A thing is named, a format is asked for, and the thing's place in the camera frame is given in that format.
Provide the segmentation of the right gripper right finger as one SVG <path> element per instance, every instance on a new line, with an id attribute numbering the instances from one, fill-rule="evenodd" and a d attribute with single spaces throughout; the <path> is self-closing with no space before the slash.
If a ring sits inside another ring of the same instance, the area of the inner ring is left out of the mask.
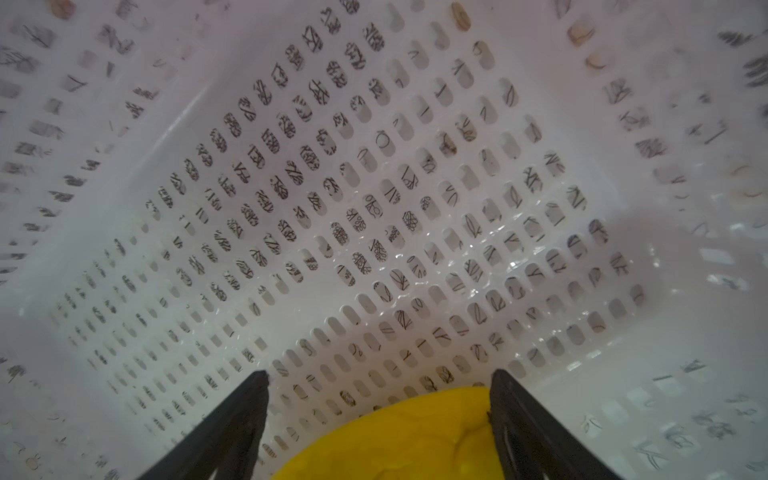
<path id="1" fill-rule="evenodd" d="M 489 416 L 506 479 L 619 479 L 502 369 L 492 374 Z"/>

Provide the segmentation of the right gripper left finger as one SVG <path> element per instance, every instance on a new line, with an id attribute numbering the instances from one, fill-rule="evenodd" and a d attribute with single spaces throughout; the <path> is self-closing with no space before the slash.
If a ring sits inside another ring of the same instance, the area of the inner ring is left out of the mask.
<path id="1" fill-rule="evenodd" d="M 250 479 L 269 402 L 269 375 L 252 372 L 143 479 Z"/>

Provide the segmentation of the yellow banana toy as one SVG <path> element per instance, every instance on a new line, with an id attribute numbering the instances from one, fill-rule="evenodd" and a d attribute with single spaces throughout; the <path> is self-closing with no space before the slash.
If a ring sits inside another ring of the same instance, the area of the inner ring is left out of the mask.
<path id="1" fill-rule="evenodd" d="M 490 389 L 415 397 L 360 417 L 313 442 L 275 479 L 502 479 Z"/>

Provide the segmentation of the white plastic basket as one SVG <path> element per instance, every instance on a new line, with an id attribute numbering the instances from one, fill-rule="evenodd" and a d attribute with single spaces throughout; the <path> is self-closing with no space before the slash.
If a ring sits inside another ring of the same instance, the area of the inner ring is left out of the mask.
<path id="1" fill-rule="evenodd" d="M 767 475 L 763 1 L 5 1 L 1 475 L 253 475 L 523 384 L 626 479 Z"/>

